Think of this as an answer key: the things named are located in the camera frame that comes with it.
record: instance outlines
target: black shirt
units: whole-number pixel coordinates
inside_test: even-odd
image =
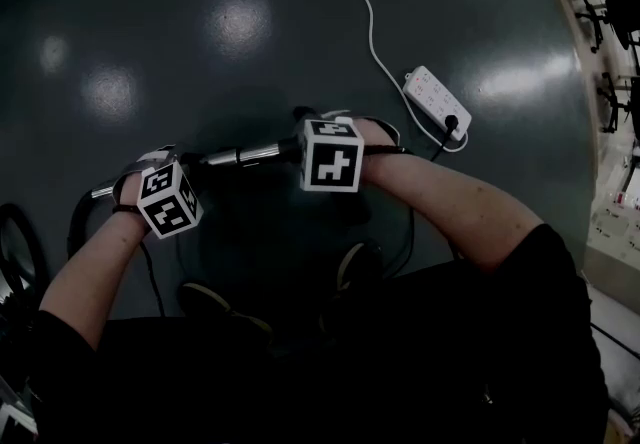
[[[34,412],[43,442],[600,444],[589,304],[542,225],[492,275],[455,261],[353,295],[335,346],[278,361],[187,318],[110,322],[95,353],[41,312]]]

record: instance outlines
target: white cube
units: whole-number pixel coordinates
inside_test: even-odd
[[[303,190],[358,191],[364,139],[351,119],[305,121],[302,154]]]
[[[195,227],[203,212],[178,162],[142,172],[138,209],[160,239]]]

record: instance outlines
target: person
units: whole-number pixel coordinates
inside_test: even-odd
[[[358,120],[368,145],[392,145]],[[186,318],[109,322],[141,216],[113,214],[53,279],[34,325],[40,439],[180,442],[598,442],[608,396],[589,298],[562,239],[480,180],[410,155],[364,182],[431,222],[463,259],[391,280],[355,245],[321,324],[333,346],[277,360],[271,328],[208,287]],[[122,204],[135,204],[139,177]]]

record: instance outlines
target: dark green floor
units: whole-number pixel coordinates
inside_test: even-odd
[[[426,65],[473,115],[467,149],[440,161],[519,197],[581,261],[592,144],[558,1],[371,2],[391,72]],[[369,54],[367,26],[361,0],[0,0],[0,200],[25,209],[55,272],[78,197],[166,143],[213,151],[273,141],[291,132],[295,106],[311,105],[388,119],[430,155]],[[149,240],[169,314],[179,314],[173,293],[190,277],[239,309],[296,314],[288,320],[302,327],[331,290],[322,258],[364,236],[392,257],[404,240],[405,209],[379,193],[367,190],[371,223],[348,229],[326,197],[300,192],[292,168],[242,175],[219,179],[203,199],[200,228],[180,239],[182,266],[175,240]],[[449,257],[419,222],[407,270]],[[114,317],[153,314],[138,257]]]

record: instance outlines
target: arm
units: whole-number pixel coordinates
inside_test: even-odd
[[[139,183],[139,174],[127,179],[123,204],[135,204]],[[56,275],[40,310],[64,321],[96,350],[122,275],[144,235],[140,215],[112,215]]]
[[[357,125],[367,145],[393,145],[374,122],[359,120]],[[502,190],[416,156],[369,157],[362,176],[413,207],[487,272],[542,223]]]

